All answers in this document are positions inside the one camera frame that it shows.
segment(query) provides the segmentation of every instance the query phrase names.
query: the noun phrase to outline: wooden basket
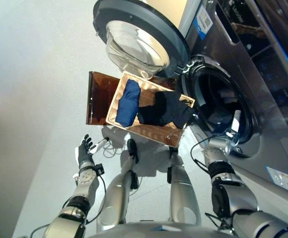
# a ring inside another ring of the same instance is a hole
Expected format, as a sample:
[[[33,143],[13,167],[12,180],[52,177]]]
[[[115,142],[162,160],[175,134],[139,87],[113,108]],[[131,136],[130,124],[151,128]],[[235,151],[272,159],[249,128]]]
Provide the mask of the wooden basket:
[[[111,102],[109,112],[106,117],[106,122],[118,128],[121,128],[123,130],[127,130],[134,134],[143,136],[147,139],[150,139],[150,140],[153,140],[153,141],[156,141],[156,142],[159,142],[159,143],[171,146],[171,147],[178,147],[178,143],[183,133],[183,130],[178,129],[172,122],[165,126],[146,125],[146,124],[140,124],[138,117],[136,116],[131,126],[122,127],[121,124],[115,121],[117,110],[118,110],[118,102],[123,95],[125,85],[129,79],[132,79],[135,82],[137,82],[141,88],[139,107],[154,105],[156,92],[171,91],[168,88],[159,86],[155,83],[152,83],[138,76],[132,75],[127,72],[123,72],[122,78],[120,79],[119,85],[113,96],[113,100]],[[193,104],[195,102],[194,99],[187,97],[185,95],[181,95],[180,100],[187,100],[191,102],[190,107],[193,107]]]

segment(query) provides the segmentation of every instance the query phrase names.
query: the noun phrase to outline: white sticker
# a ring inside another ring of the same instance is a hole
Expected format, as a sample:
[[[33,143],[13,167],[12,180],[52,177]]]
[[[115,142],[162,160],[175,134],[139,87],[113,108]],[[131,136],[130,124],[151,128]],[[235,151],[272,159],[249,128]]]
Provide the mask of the white sticker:
[[[272,169],[270,167],[267,167],[267,170],[271,176],[271,179],[276,185],[288,190],[288,174]]]
[[[205,7],[203,5],[200,6],[199,11],[196,16],[197,24],[198,24],[198,33],[202,40],[206,36],[207,32],[213,25],[213,21],[209,17]]]

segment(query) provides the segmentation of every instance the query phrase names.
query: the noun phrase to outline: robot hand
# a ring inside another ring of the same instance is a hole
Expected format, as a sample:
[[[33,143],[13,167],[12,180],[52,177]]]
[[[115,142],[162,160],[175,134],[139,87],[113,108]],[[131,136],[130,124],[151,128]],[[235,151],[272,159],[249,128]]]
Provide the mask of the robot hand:
[[[75,148],[75,160],[79,166],[79,169],[81,165],[87,161],[91,162],[94,165],[92,154],[89,152],[93,147],[95,147],[95,145],[92,145],[93,143],[91,141],[91,138],[87,134],[84,136],[81,144]]]

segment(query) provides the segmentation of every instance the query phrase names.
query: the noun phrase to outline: folded blue towel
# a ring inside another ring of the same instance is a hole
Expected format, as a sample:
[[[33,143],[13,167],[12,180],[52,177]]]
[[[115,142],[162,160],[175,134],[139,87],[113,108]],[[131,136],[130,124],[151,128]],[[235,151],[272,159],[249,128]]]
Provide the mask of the folded blue towel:
[[[133,124],[139,110],[139,96],[141,89],[139,84],[129,79],[125,85],[123,96],[119,100],[115,121],[123,127]]]

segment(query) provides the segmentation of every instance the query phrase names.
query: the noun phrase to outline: laundry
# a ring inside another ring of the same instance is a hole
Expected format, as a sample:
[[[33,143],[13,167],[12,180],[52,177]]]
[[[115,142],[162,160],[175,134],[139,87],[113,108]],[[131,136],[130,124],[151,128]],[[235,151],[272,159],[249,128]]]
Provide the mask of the laundry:
[[[125,85],[122,97],[119,100],[115,121],[123,127],[133,124],[139,110],[139,96],[141,89],[139,84],[129,79]]]
[[[139,108],[139,122],[159,126],[173,122],[177,128],[182,129],[194,110],[179,98],[180,93],[174,91],[156,92],[155,105]]]

